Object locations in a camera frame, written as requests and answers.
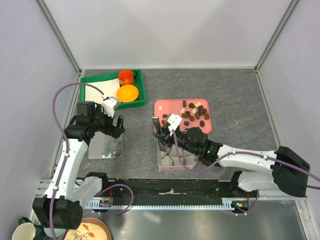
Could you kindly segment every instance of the cup handle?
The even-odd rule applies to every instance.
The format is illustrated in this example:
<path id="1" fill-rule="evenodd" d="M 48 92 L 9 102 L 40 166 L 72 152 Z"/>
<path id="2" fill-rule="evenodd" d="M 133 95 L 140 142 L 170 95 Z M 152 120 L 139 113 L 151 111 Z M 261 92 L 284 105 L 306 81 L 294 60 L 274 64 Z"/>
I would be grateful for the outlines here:
<path id="1" fill-rule="evenodd" d="M 18 224 L 19 224 L 19 225 L 25 224 L 25 223 L 31 223 L 30 219 L 27 218 L 27 217 L 25 217 L 25 216 L 19 218 L 19 220 L 18 220 Z"/>
<path id="2" fill-rule="evenodd" d="M 136 79 L 138 76 L 138 72 L 136 70 L 133 70 L 133 79 Z"/>

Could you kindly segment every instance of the brown plate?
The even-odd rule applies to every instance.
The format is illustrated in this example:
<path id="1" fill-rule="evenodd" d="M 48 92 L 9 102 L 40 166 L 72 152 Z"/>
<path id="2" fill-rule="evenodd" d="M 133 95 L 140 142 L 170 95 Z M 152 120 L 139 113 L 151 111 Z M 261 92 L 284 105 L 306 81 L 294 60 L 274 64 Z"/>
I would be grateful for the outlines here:
<path id="1" fill-rule="evenodd" d="M 81 239 L 81 237 L 83 240 L 112 240 L 107 226 L 102 221 L 94 217 L 83 218 L 77 230 L 68 231 L 65 240 Z"/>

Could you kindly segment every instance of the mug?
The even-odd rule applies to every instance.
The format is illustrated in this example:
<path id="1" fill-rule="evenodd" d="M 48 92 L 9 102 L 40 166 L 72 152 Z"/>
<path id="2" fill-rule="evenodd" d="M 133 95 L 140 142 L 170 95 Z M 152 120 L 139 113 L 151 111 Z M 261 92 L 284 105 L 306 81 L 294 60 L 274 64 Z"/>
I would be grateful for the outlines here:
<path id="1" fill-rule="evenodd" d="M 118 79 L 121 86 L 123 85 L 135 85 L 135 79 L 138 76 L 136 70 L 124 69 L 118 73 Z"/>
<path id="2" fill-rule="evenodd" d="M 46 237 L 44 228 L 34 225 L 27 217 L 18 220 L 19 226 L 15 229 L 12 240 L 44 240 Z"/>

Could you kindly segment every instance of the orange leaf pattern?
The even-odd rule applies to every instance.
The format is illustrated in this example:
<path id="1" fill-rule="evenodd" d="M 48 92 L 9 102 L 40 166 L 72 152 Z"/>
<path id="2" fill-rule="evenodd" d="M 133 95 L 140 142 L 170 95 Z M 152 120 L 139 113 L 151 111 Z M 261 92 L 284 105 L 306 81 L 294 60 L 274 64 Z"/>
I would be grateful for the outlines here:
<path id="1" fill-rule="evenodd" d="M 89 230 L 89 227 L 88 227 L 87 225 L 82 224 L 82 226 L 83 226 L 85 229 Z"/>

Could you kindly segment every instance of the wall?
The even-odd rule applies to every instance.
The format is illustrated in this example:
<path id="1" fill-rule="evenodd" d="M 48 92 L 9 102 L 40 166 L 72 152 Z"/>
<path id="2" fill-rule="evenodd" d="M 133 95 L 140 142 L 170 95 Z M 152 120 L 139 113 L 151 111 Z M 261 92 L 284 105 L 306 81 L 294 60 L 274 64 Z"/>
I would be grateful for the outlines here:
<path id="1" fill-rule="evenodd" d="M 260 71 L 282 145 L 320 176 L 320 1 L 302 0 Z M 320 184 L 310 180 L 310 185 Z M 320 191 L 309 189 L 320 226 Z"/>
<path id="2" fill-rule="evenodd" d="M 45 0 L 85 69 L 254 66 L 290 0 Z"/>
<path id="3" fill-rule="evenodd" d="M 0 1 L 0 235 L 9 240 L 28 217 L 61 137 L 52 116 L 55 92 L 77 74 L 34 0 Z M 57 103 L 63 122 L 72 89 Z"/>

